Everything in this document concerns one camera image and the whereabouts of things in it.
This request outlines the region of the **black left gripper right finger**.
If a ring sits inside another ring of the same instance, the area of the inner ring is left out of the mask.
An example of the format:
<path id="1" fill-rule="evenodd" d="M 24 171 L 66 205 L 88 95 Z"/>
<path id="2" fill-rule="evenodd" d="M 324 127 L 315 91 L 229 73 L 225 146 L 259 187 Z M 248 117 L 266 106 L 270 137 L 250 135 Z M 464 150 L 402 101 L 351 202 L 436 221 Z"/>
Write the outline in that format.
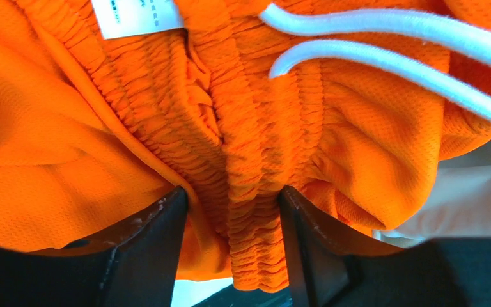
<path id="1" fill-rule="evenodd" d="M 491 238 L 400 248 L 338 221 L 293 187 L 277 201 L 294 306 L 491 306 Z"/>

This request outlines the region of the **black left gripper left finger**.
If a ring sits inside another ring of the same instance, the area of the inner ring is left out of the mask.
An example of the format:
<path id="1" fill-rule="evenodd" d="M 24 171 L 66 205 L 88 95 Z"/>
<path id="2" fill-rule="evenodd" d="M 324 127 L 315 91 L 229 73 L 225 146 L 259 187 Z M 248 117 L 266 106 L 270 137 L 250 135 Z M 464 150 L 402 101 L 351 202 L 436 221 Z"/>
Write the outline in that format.
<path id="1" fill-rule="evenodd" d="M 169 306 L 187 207 L 176 187 L 63 248 L 0 247 L 0 306 Z"/>

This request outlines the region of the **orange mesh shorts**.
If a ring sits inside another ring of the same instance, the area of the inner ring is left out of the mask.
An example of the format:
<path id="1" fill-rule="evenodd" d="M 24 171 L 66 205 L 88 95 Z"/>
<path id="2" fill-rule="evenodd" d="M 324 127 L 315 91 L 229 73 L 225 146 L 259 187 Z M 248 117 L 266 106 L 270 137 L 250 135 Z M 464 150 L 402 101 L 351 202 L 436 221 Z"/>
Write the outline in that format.
<path id="1" fill-rule="evenodd" d="M 313 59 L 267 1 L 178 1 L 185 27 L 105 40 L 90 1 L 0 1 L 0 246 L 61 248 L 176 185 L 191 199 L 177 276 L 288 285 L 277 194 L 359 230 L 415 214 L 440 161 L 491 123 L 378 68 Z"/>

